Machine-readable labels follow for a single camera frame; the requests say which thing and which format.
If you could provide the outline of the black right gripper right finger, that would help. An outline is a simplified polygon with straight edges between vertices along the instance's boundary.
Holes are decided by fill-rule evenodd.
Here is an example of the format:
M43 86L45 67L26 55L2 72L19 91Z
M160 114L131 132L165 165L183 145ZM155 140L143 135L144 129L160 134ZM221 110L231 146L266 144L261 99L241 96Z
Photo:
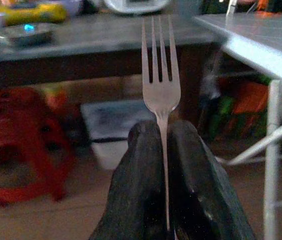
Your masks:
M256 240L226 170L190 122L170 126L168 163L178 240Z

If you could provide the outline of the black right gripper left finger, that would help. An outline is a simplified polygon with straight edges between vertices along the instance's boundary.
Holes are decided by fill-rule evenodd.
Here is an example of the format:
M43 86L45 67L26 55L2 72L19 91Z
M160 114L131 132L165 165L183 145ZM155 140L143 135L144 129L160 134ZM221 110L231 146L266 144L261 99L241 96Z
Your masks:
M160 131L136 123L112 174L105 211L88 240L166 240L165 184Z

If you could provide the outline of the silver metal fork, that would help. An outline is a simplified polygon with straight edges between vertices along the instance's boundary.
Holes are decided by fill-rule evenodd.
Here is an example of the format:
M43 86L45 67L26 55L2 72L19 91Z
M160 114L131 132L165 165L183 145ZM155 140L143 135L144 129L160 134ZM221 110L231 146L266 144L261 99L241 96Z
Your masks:
M151 19L151 52L152 52L152 81L150 81L149 58L146 40L145 22L141 28L141 69L142 69L142 96L146 107L156 116L159 126L165 183L165 216L166 229L171 232L170 209L169 209L169 167L167 150L167 131L170 113L178 106L181 100L181 84L175 37L173 32L172 18L169 15L169 51L171 75L168 74L168 63L166 57L165 43L163 39L162 21L158 19L161 79L159 79L158 53L156 45L155 20Z

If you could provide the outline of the white storage bin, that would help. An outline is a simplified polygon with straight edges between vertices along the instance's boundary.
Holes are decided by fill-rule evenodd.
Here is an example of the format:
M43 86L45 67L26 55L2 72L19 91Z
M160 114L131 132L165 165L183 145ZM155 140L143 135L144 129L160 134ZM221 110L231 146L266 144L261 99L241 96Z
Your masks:
M80 111L98 166L103 170L117 168L135 124L156 119L142 99L85 103Z

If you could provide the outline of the green orange bag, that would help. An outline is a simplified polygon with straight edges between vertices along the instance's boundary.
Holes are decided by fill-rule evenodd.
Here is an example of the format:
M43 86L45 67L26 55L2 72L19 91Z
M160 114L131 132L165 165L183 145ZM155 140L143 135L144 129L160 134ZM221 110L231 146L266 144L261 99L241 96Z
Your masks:
M266 76L220 77L220 96L209 102L204 127L207 139L242 139L266 133L270 79Z

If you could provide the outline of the red plastic stool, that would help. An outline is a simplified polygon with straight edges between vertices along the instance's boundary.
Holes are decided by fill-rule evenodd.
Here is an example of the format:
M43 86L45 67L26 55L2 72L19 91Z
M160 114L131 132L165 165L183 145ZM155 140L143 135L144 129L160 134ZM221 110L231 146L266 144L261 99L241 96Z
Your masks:
M0 90L0 164L13 154L29 163L38 179L24 187L0 187L0 205L66 195L75 153L57 117L30 87Z

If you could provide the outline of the dark wooden grey-topped table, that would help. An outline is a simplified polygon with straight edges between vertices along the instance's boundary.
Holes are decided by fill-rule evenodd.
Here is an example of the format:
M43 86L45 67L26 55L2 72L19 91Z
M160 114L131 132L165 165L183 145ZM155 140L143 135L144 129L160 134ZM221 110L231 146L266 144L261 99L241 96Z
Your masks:
M178 15L161 19L164 41L172 20L181 85L180 117L197 125L204 68L221 38ZM151 16L95 14L56 27L53 40L29 47L0 44L0 89L43 83L121 77L141 73L141 32L151 39Z

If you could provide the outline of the white folding table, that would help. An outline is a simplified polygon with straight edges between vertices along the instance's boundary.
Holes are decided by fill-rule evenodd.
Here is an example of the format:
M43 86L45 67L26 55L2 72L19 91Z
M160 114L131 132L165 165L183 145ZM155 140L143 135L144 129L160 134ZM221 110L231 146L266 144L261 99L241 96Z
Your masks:
M261 18L255 13L205 14L193 20L225 37L225 53L272 78L266 136L227 164L243 164L265 152L263 236L264 240L278 240L277 209L282 207L282 200L277 198L282 140L282 15Z

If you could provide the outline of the white kitchen appliance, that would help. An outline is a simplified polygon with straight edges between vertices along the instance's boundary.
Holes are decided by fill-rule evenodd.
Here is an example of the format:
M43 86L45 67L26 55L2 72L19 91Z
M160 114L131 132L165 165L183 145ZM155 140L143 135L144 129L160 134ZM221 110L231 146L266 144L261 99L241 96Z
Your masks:
M120 14L147 14L167 7L172 0L103 0L110 10Z

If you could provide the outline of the round metal dish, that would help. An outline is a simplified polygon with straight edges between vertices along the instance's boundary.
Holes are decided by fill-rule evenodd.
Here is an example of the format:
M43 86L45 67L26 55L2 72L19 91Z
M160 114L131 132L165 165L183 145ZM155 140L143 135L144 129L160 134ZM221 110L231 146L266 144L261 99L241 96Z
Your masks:
M24 23L0 28L0 44L25 47L45 44L53 39L54 23Z

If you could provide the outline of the yellow plastic package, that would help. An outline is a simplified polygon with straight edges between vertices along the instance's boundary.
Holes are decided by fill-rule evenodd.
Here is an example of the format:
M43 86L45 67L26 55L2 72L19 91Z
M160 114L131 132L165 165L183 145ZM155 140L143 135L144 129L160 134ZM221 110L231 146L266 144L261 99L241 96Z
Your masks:
M0 4L0 13L4 14L7 26L29 23L62 23L67 11L57 3L31 3L30 7L15 7Z

